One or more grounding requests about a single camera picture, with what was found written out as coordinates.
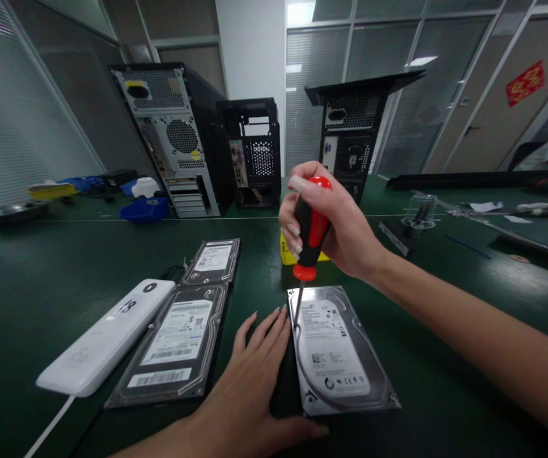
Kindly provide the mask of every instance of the blue object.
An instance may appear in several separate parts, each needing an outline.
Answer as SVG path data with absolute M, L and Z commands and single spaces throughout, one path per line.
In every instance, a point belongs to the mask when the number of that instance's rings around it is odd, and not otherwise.
M 121 190 L 125 195 L 132 196 L 132 186 L 136 184 L 136 180 L 131 180 L 127 182 L 126 184 L 123 184 L 120 186 Z
M 457 244 L 460 244 L 464 247 L 469 248 L 470 250 L 475 251 L 477 254 L 480 254 L 481 256 L 484 256 L 486 259 L 492 259 L 492 257 L 488 253 L 486 253 L 485 251 L 480 250 L 479 248 L 476 248 L 472 245 L 469 245 L 468 243 L 463 242 L 462 240 L 458 240 L 456 237 L 452 237 L 451 235 L 444 234 L 444 236 L 447 239 L 452 240 L 453 242 L 456 242 Z
M 168 201 L 165 197 L 137 199 L 120 210 L 120 218 L 134 224 L 154 223 L 168 215 Z
M 56 181 L 56 183 L 71 183 L 79 192 L 89 191 L 92 186 L 104 186 L 104 182 L 99 176 L 65 178 Z

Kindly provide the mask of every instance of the barcode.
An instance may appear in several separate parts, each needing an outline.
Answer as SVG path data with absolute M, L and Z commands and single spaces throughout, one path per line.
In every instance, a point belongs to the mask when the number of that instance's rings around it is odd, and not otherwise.
M 161 357 L 169 357 L 169 356 L 180 356 L 182 354 L 189 354 L 191 353 L 191 349 L 185 349 L 185 350 L 171 350 L 167 352 L 159 352 L 154 355 L 151 355 L 150 359 L 159 359 Z
M 209 309 L 211 304 L 205 304 L 205 305 L 172 305 L 172 308 L 170 309 L 171 312 L 185 312 L 187 310 L 192 310 L 194 313 L 200 313 L 204 309 Z
M 183 375 L 185 374 L 185 371 L 177 371 L 172 373 L 162 373 L 162 374 L 156 374 L 152 377 L 141 377 L 139 378 L 138 382 L 136 382 L 135 386 L 145 386 L 145 385 L 156 385 L 160 383 L 171 383 L 176 382 L 183 378 Z

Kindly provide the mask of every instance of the yellow box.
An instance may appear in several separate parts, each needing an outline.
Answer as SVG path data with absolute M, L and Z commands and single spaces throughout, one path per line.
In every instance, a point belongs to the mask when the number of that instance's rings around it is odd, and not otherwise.
M 282 259 L 282 263 L 284 265 L 293 265 L 298 263 L 295 260 L 295 256 L 293 256 L 293 254 L 289 251 L 289 248 L 287 247 L 287 241 L 282 235 L 282 229 L 280 230 L 280 258 Z M 325 253 L 321 251 L 319 255 L 319 261 L 329 261 L 329 258 L 325 256 Z
M 78 193 L 77 189 L 71 183 L 57 184 L 55 186 L 47 184 L 31 186 L 28 188 L 28 192 L 36 200 L 52 200 Z

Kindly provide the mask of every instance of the screwdriver shaft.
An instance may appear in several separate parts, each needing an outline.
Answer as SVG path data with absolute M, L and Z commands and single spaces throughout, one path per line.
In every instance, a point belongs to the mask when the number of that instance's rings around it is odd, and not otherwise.
M 293 320 L 293 325 L 295 328 L 298 327 L 299 307 L 301 306 L 301 295 L 304 293 L 304 283 L 305 282 L 301 282 L 299 284 L 298 304 L 295 307 L 295 319 Z

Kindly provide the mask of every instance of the small plastic cup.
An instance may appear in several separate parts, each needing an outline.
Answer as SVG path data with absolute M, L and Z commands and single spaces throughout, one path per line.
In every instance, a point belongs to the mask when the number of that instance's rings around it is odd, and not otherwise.
M 430 229 L 435 226 L 435 207 L 437 207 L 436 195 L 413 195 L 401 222 L 414 229 Z

